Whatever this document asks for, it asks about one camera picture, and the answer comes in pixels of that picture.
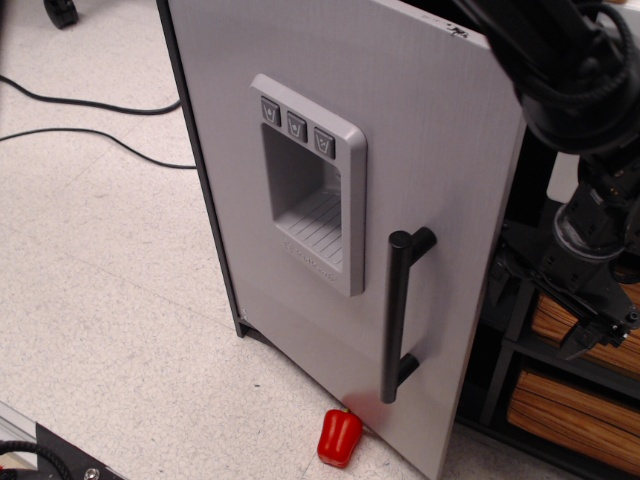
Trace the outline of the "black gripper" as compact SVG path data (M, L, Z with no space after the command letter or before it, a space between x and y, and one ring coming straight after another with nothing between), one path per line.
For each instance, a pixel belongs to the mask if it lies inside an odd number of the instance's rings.
M559 350L560 359L573 360L597 344L620 345L639 328L639 310L609 265L571 255L549 230L506 221L489 272L488 300L498 306L518 293L520 280L533 284L577 319Z

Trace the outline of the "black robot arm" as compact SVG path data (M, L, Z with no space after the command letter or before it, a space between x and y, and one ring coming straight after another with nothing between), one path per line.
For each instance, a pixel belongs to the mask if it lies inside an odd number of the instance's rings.
M511 223L495 262L575 316L558 355L619 346L639 326L618 258L639 246L639 50L599 1L463 1L511 80L529 130L579 159L578 185L537 230Z

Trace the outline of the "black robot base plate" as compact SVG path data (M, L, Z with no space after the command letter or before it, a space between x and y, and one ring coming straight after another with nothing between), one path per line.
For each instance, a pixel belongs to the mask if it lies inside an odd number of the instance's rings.
M36 424L35 432L37 444L54 452L69 469L73 479L123 479L123 476L111 467L87 454L85 451L79 449L39 423Z

